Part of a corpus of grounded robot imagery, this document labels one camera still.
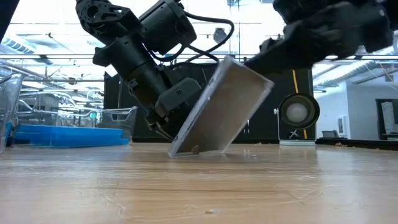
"black wall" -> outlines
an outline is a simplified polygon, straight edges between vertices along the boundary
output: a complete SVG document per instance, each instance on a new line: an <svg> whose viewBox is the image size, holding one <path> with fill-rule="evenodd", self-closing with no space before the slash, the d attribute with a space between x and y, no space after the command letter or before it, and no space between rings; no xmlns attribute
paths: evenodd
<svg viewBox="0 0 398 224"><path fill-rule="evenodd" d="M191 77L199 78L200 84L204 84L205 80L210 79L215 68L215 66L183 68L181 72L189 74ZM275 83L273 91L250 119L249 124L241 131L235 142L278 142L277 116L274 114L274 109L279 107L280 102L286 96L295 93L294 79L291 70L281 74L269 75L268 78ZM311 70L297 70L296 78L299 92L312 95ZM123 82L120 82L119 76L111 78L106 75L104 107L109 109L126 108L134 105L137 105L137 100L129 95L127 87ZM158 134L149 131L143 117L144 112L139 109L133 131L133 141L165 141ZM293 130L281 124L281 137L288 136L290 131ZM307 134L308 138L315 138L315 127L308 129Z"/></svg>

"debris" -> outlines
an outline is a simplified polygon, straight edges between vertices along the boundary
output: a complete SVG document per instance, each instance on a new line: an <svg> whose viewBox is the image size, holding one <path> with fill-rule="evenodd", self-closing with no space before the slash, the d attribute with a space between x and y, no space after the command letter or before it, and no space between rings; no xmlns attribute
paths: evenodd
<svg viewBox="0 0 398 224"><path fill-rule="evenodd" d="M205 211L205 214L216 214L219 213L220 211L218 209L210 209Z"/></svg>
<svg viewBox="0 0 398 224"><path fill-rule="evenodd" d="M343 145L341 142L335 144L335 147L348 147L347 145Z"/></svg>

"wire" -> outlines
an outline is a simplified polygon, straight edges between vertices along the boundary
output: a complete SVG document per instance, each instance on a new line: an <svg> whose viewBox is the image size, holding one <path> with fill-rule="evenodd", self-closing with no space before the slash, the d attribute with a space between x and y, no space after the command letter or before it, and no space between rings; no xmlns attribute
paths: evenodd
<svg viewBox="0 0 398 224"><path fill-rule="evenodd" d="M175 63L173 65L170 65L169 68L173 69L178 66L186 65L189 67L198 67L198 68L204 68L204 67L214 67L217 63L193 63L193 62L179 62Z"/></svg>
<svg viewBox="0 0 398 224"><path fill-rule="evenodd" d="M218 18L210 18L210 17L204 17L204 16L196 16L193 14L190 14L189 12L185 12L185 15L191 19L196 19L199 21L205 21L205 22L215 22L215 23L222 23L222 24L229 24L231 26L231 30L229 31L228 35L218 44L216 44L214 47L206 50L205 52L207 53L211 53L212 51L218 49L219 47L221 47L223 44L225 44L227 42L227 40L229 40L232 37L233 32L235 31L235 25L231 20L227 20L227 19L218 19ZM203 56L204 54L198 54L196 56L191 57L190 59L188 59L186 62L191 62L195 59L198 59L199 57Z"/></svg>
<svg viewBox="0 0 398 224"><path fill-rule="evenodd" d="M152 56L154 59L160 61L160 62L172 62L173 60L177 59L178 56L180 56L180 54L185 50L184 46L181 46L180 50L178 50L177 53L173 54L172 56L169 57L158 57L155 55L155 53L153 51L149 51L150 56Z"/></svg>
<svg viewBox="0 0 398 224"><path fill-rule="evenodd" d="M391 81L394 81L391 77L390 77L390 75L388 74L388 72L387 72L387 70L383 67L383 65L380 65L381 66L381 68L383 69L383 71L384 71L384 73L387 75L387 77L391 80ZM369 72L372 74L372 75L374 75L376 78L380 78L379 76L377 76L366 64L365 64L365 67L369 70ZM388 85L389 87L391 87L391 88L393 88L393 89L395 89L395 90L398 90L398 88L395 88L394 86L392 86L392 85Z"/></svg>
<svg viewBox="0 0 398 224"><path fill-rule="evenodd" d="M192 45L189 45L188 48L193 50L196 53L202 54L202 55L204 55L206 57L209 57L210 59L213 59L217 63L220 62L220 60L216 56L214 56L214 55L212 55L212 54L210 54L208 52L205 52L204 50L200 50L200 49L198 49L198 48L196 48L196 47L194 47Z"/></svg>

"blue tray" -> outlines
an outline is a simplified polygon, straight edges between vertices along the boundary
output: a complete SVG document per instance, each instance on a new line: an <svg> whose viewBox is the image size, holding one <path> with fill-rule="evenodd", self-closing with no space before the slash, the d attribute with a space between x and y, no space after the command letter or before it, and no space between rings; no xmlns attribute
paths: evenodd
<svg viewBox="0 0 398 224"><path fill-rule="evenodd" d="M122 129L74 128L42 125L21 125L15 133L15 141L29 141L41 147L100 147L125 145Z"/></svg>
<svg viewBox="0 0 398 224"><path fill-rule="evenodd" d="M22 124L18 126L17 132L24 133L46 133L56 135L97 135L97 136L121 136L122 129L113 128L76 128L76 127L62 127L62 126L47 126L47 125L29 125Z"/></svg>

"black cable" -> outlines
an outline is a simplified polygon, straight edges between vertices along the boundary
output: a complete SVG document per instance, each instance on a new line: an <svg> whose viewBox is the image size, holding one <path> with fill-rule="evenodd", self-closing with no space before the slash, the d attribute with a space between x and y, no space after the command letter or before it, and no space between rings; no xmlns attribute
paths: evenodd
<svg viewBox="0 0 398 224"><path fill-rule="evenodd" d="M185 15L187 17L191 18L191 19L196 19L196 20L199 20L199 21L223 23L223 24L229 24L231 26L231 30L229 31L228 35L223 39L223 41L221 41L220 43L218 43L214 47L206 50L205 52L207 52L207 53L211 53L212 51L218 49L223 44L225 44L227 42L227 40L229 40L229 38L232 37L232 34L235 31L235 25L234 25L234 23L231 20L210 18L210 17L204 17L204 16L196 16L196 15L190 14L189 12L185 12ZM195 59L197 59L197 58L199 58L201 56L203 56L203 54L198 54L196 56L193 56L192 58L188 59L187 62L191 62L192 60L195 60Z"/></svg>
<svg viewBox="0 0 398 224"><path fill-rule="evenodd" d="M200 49L198 49L198 48L196 48L196 47L194 47L192 45L189 45L188 48L193 50L194 52L196 52L198 54L202 54L202 55L204 55L206 57L209 57L210 59L213 59L217 63L220 62L220 60L216 56L214 56L214 55L212 55L212 54L210 54L208 52L205 52L204 50L200 50Z"/></svg>
<svg viewBox="0 0 398 224"><path fill-rule="evenodd" d="M184 50L185 50L185 47L181 46L180 50L178 50L177 53L173 54L172 56L164 57L164 58L156 56L156 54L153 51L151 51L151 50L149 51L149 53L154 59L156 59L156 60L158 60L160 62L171 62L171 61L175 60L178 56L180 56L180 54Z"/></svg>
<svg viewBox="0 0 398 224"><path fill-rule="evenodd" d="M193 63L193 62L179 62L179 63L175 63L174 65L170 65L169 68L173 69L175 67L178 66L189 66L189 67L198 67L198 68L205 68L205 67L214 67L217 63Z"/></svg>

